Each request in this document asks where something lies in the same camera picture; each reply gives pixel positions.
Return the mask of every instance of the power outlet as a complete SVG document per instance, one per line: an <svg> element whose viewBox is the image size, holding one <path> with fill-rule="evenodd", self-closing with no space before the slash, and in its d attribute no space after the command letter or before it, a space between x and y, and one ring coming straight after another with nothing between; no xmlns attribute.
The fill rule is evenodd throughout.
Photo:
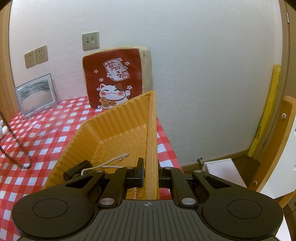
<svg viewBox="0 0 296 241"><path fill-rule="evenodd" d="M100 48L99 32L83 34L82 47L84 51Z"/></svg>
<svg viewBox="0 0 296 241"><path fill-rule="evenodd" d="M36 58L35 58L34 51L31 51L25 54L25 64L27 69L36 65Z"/></svg>
<svg viewBox="0 0 296 241"><path fill-rule="evenodd" d="M47 46L44 45L38 49L35 49L35 57L37 64L48 61Z"/></svg>

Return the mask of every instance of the orange plastic tray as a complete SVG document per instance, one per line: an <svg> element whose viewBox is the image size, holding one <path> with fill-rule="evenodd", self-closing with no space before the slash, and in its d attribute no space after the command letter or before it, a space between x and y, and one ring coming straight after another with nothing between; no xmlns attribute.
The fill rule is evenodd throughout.
<svg viewBox="0 0 296 241"><path fill-rule="evenodd" d="M158 162L155 92L149 91L85 121L75 133L50 173L44 188L64 182L63 173L84 160L93 166L116 156L129 156L116 166L136 166L144 159L144 187L137 199L158 199ZM105 168L114 173L115 168ZM133 191L127 199L133 198Z"/></svg>

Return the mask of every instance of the black cord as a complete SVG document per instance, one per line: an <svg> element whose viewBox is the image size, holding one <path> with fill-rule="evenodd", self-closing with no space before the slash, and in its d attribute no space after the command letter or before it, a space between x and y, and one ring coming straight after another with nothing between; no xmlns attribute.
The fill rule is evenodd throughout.
<svg viewBox="0 0 296 241"><path fill-rule="evenodd" d="M16 135L13 133L12 129L10 128L8 122L6 121L2 111L0 110L0 116L3 120L4 126L7 126L8 131L12 134L13 138L16 140L17 144L19 145L20 149L26 154L26 156L29 159L29 166L24 166L20 163L18 163L15 159L13 159L11 156L9 156L4 150L3 148L0 146L0 151L2 151L2 153L13 163L16 164L18 167L22 168L22 169L30 169L32 167L32 160L29 157L29 153L28 151L24 148L24 146L22 145L22 143L19 141L19 139L16 137Z"/></svg>

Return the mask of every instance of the cat illustration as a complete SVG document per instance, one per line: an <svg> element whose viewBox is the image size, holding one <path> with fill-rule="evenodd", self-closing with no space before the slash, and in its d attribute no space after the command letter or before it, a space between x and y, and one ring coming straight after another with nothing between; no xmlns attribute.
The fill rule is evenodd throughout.
<svg viewBox="0 0 296 241"><path fill-rule="evenodd" d="M122 83L116 85L100 84L100 103L99 109L110 109L115 105L119 105L130 98L131 91L124 91Z"/></svg>

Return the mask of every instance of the table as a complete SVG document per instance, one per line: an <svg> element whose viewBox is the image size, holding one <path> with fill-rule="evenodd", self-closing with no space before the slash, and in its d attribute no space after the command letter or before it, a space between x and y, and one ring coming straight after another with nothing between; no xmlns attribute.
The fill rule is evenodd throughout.
<svg viewBox="0 0 296 241"><path fill-rule="evenodd" d="M54 107L23 120L18 114L9 125L24 147L29 151L33 166L24 170L0 156L0 240L15 241L19 238L11 210L23 196L39 191L56 164L60 154L80 125L102 110L90 107L87 97L60 101ZM29 160L11 134L0 142L2 148L22 164ZM162 167L180 168L180 164L157 120L157 152ZM160 198L169 199L167 189L160 189Z"/></svg>

